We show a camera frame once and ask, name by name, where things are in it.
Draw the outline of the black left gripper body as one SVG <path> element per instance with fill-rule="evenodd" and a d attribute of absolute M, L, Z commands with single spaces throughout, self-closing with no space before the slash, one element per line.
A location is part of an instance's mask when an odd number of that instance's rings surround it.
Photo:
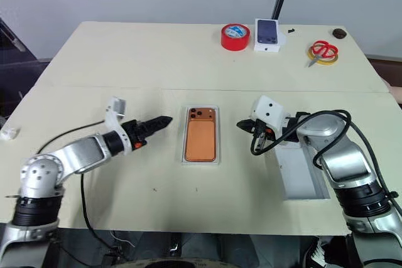
<path fill-rule="evenodd" d="M 145 122 L 127 121 L 122 124 L 122 128 L 129 138 L 133 151 L 147 145 L 148 127 Z"/>

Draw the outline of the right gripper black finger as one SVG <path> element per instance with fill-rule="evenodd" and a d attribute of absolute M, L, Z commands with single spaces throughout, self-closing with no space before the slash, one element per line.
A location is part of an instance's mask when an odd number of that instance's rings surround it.
<path fill-rule="evenodd" d="M 255 122 L 252 119 L 239 121 L 236 126 L 246 132 L 254 132 Z"/>
<path fill-rule="evenodd" d="M 254 133 L 253 134 L 253 154 L 264 154 L 266 152 L 266 133 Z"/>

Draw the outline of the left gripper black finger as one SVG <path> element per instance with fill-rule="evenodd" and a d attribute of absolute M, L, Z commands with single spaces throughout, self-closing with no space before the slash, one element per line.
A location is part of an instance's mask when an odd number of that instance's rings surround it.
<path fill-rule="evenodd" d="M 161 115 L 146 122 L 148 127 L 167 127 L 173 120 L 172 117 Z"/>
<path fill-rule="evenodd" d="M 146 134 L 153 135 L 154 133 L 166 128 L 171 121 L 147 121 L 145 122 Z"/>

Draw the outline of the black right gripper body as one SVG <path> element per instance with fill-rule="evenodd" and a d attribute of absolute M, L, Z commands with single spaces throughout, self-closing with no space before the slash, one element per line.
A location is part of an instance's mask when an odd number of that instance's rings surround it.
<path fill-rule="evenodd" d="M 276 135 L 274 130 L 269 127 L 264 121 L 256 119 L 254 122 L 254 132 L 253 137 L 265 138 L 267 140 L 276 140 Z"/>

